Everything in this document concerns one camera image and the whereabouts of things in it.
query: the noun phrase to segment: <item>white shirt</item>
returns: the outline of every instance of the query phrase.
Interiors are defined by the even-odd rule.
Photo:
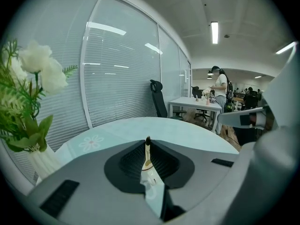
[[[221,87],[223,83],[226,83],[226,87],[227,87],[226,76],[224,74],[220,74],[220,76],[216,80],[215,86]],[[220,96],[220,95],[226,97],[226,93],[227,93],[227,88],[225,90],[215,89],[215,97]]]

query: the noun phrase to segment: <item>hair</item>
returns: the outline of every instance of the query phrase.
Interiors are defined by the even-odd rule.
[[[218,66],[213,66],[211,68],[211,72],[213,73],[213,71],[218,71],[220,74],[224,74],[227,78],[227,85],[229,84],[229,78],[228,78],[228,76],[226,75],[225,71],[222,68],[219,68]]]

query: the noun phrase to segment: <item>white flower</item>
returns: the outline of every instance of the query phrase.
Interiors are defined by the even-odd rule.
[[[61,64],[49,58],[48,64],[41,71],[42,88],[49,94],[56,94],[68,85],[66,79]]]
[[[25,71],[35,73],[49,65],[51,54],[49,46],[41,46],[33,40],[29,42],[27,49],[19,51],[19,58],[21,58],[22,68]]]
[[[100,147],[100,142],[103,141],[104,138],[99,137],[98,135],[93,136],[92,138],[86,137],[84,142],[79,144],[79,147],[83,147],[83,151],[87,152],[90,149],[96,149]]]
[[[27,73],[23,71],[23,69],[21,68],[21,62],[17,58],[11,58],[11,65],[9,69],[16,87],[19,85],[18,80],[20,81],[20,83],[22,83],[27,78]]]

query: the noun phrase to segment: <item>headrest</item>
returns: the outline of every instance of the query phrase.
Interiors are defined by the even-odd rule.
[[[153,92],[160,92],[163,89],[163,85],[159,81],[150,80],[150,88]]]

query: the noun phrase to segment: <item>white vase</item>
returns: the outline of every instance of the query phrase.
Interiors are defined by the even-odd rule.
[[[45,151],[30,152],[27,157],[41,180],[61,168],[61,163],[48,145]]]

